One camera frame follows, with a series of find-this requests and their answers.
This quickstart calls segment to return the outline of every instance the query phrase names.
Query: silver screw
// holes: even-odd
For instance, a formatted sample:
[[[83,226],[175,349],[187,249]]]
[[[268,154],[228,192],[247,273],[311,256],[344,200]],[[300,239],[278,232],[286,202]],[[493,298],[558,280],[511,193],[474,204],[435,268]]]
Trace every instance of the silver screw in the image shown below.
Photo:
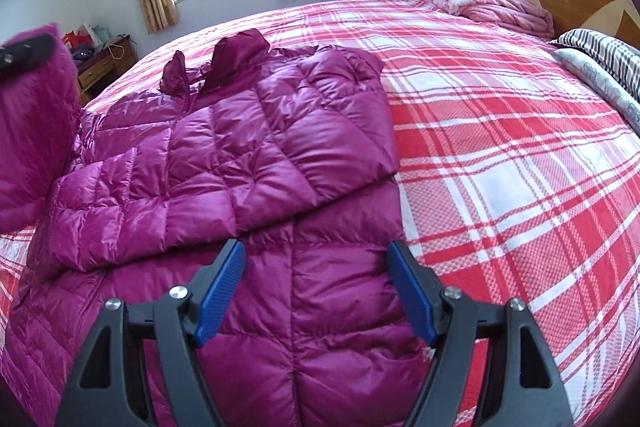
[[[174,286],[169,290],[172,299],[184,299],[189,293],[187,286]]]
[[[524,311],[527,307],[525,301],[523,301],[520,297],[514,297],[509,301],[509,306],[516,310],[517,312]]]
[[[444,296],[448,299],[457,301],[462,297],[462,290],[457,286],[447,286],[444,288]]]
[[[122,306],[122,301],[116,298],[109,299],[107,302],[104,303],[104,307],[107,308],[110,312],[119,310],[120,306]]]

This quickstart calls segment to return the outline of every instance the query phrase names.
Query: bed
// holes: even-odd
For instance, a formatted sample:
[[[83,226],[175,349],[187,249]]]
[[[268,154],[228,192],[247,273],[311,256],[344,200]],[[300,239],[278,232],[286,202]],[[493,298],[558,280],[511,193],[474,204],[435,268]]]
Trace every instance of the bed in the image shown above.
[[[558,32],[587,26],[638,45],[630,0],[530,1]],[[87,109],[157,87],[176,50],[199,66],[218,40],[249,28],[272,46],[339,44],[385,62],[412,253],[473,298],[524,296],[576,425],[589,425],[640,349],[640,138],[549,44],[417,0],[329,2],[208,28],[145,57]],[[0,236],[0,346],[32,236]],[[459,425],[473,419],[474,367]]]

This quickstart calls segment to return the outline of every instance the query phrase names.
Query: striped pillow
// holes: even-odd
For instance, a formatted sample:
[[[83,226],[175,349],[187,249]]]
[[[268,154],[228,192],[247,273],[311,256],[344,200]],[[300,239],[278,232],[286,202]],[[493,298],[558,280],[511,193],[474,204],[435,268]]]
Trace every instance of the striped pillow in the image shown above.
[[[635,48],[614,37],[584,28],[570,30],[551,44],[583,51],[640,102],[640,52]]]

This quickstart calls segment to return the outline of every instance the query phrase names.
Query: desk drawer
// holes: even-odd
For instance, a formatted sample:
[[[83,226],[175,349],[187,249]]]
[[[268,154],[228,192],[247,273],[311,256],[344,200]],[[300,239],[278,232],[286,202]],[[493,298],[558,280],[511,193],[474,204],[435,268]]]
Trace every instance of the desk drawer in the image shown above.
[[[100,80],[111,70],[113,70],[113,59],[111,57],[103,58],[100,62],[94,64],[83,74],[78,76],[78,82],[80,82],[80,86],[82,87],[82,89],[86,89],[94,82]]]

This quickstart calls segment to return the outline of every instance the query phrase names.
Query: pink blanket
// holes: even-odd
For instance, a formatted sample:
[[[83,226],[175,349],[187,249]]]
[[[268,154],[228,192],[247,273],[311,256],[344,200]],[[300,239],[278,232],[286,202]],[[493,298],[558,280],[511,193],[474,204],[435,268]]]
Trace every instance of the pink blanket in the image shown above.
[[[491,22],[542,39],[554,36],[551,13],[527,0],[420,0],[450,14]]]

